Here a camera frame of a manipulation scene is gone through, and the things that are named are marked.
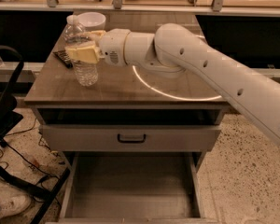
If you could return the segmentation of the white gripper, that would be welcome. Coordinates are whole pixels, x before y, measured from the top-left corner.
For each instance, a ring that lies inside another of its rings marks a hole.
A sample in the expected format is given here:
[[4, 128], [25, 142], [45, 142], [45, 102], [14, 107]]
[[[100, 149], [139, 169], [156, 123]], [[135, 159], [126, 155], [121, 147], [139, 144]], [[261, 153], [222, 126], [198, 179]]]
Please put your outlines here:
[[106, 63], [126, 66], [124, 48], [130, 32], [128, 29], [90, 31], [89, 38], [93, 41], [66, 43], [64, 48], [71, 60], [97, 64], [104, 55]]

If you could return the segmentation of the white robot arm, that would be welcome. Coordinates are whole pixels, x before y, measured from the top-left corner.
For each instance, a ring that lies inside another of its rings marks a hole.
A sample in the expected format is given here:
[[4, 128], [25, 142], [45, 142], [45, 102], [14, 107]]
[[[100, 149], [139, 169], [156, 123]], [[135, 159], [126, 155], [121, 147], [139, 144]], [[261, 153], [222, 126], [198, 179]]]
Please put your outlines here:
[[86, 32], [65, 45], [76, 61], [138, 66], [164, 77], [190, 70], [280, 147], [280, 84], [211, 48], [181, 25], [156, 33]]

